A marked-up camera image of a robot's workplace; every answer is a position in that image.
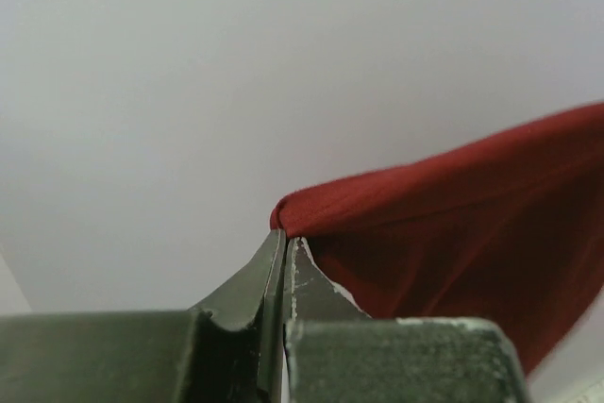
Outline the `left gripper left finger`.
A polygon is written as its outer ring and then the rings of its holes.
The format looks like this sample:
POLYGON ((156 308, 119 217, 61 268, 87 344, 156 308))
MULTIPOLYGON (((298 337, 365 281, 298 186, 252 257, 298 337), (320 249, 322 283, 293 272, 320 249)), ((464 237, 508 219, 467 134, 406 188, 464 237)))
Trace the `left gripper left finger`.
POLYGON ((186 310, 1 320, 5 402, 273 402, 280 396, 286 236, 186 310))

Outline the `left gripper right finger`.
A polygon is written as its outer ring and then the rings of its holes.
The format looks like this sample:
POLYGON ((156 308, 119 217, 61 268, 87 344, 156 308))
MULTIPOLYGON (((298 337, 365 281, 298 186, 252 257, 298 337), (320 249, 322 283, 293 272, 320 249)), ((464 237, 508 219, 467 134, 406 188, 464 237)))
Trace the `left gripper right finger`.
POLYGON ((526 402, 525 375, 501 328, 473 317, 377 319, 315 264, 288 250, 284 345, 292 402, 526 402))

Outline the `dark red t shirt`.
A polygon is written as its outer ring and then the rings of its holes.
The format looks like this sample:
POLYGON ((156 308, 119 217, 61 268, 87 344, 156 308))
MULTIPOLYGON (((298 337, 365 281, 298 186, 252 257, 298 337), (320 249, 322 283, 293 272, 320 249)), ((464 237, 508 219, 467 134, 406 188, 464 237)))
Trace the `dark red t shirt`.
POLYGON ((270 225, 369 315, 492 320, 531 372, 603 286, 603 106, 290 193, 270 225))

